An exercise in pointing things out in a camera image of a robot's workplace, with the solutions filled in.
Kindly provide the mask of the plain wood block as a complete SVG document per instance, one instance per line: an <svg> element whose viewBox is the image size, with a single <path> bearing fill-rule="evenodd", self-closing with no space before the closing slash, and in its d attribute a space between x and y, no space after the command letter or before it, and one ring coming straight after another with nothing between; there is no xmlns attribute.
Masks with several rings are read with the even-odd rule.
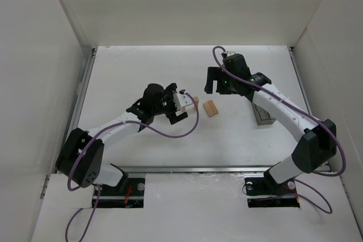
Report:
<svg viewBox="0 0 363 242"><path fill-rule="evenodd" d="M194 102L195 102L196 104L198 104L198 103L199 103L199 98L198 98L197 96L193 97L192 99L194 100Z"/></svg>

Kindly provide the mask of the engraved wood block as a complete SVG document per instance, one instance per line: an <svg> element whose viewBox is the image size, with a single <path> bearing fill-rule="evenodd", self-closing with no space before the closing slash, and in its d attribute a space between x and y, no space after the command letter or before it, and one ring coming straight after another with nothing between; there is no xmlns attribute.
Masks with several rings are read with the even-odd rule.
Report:
<svg viewBox="0 0 363 242"><path fill-rule="evenodd" d="M218 111L218 109L217 109L217 107L216 107L213 100L209 100L207 103L208 103L208 105L209 105L209 107L210 107L210 109L211 109L214 116L219 114L219 111Z"/></svg>

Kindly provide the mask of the smoky transparent plastic box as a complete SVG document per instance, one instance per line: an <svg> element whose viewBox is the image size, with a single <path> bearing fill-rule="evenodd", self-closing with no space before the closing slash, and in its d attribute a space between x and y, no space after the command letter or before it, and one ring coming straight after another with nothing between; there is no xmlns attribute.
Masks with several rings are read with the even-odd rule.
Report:
<svg viewBox="0 0 363 242"><path fill-rule="evenodd" d="M252 103L252 110L258 126L272 125L276 122L276 119L273 118L266 110L254 103Z"/></svg>

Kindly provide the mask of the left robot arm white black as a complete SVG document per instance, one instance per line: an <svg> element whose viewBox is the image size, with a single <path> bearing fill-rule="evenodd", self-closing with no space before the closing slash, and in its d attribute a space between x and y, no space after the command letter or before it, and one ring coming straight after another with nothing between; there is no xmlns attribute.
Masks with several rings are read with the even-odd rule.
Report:
<svg viewBox="0 0 363 242"><path fill-rule="evenodd" d="M184 90L177 91L176 88L176 83L166 88L150 83L142 97L112 121L89 130L73 129L56 160L56 170L67 177L68 190L72 192L94 185L122 192L128 174L112 163L105 163L105 152L146 128L161 134L151 127L156 116L166 116L172 125L187 118L185 108L193 105L194 100Z"/></svg>

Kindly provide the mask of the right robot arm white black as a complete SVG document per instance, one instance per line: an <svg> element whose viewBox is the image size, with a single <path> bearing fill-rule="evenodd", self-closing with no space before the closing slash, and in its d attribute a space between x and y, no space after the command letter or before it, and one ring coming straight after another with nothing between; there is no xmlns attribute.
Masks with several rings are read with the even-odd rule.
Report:
<svg viewBox="0 0 363 242"><path fill-rule="evenodd" d="M283 195L295 177L313 173L336 155L336 125L309 116L264 74L251 74L243 55L223 52L222 57L221 65L208 68L204 91L246 97L271 114L297 141L292 154L267 169L263 177L245 179L249 196Z"/></svg>

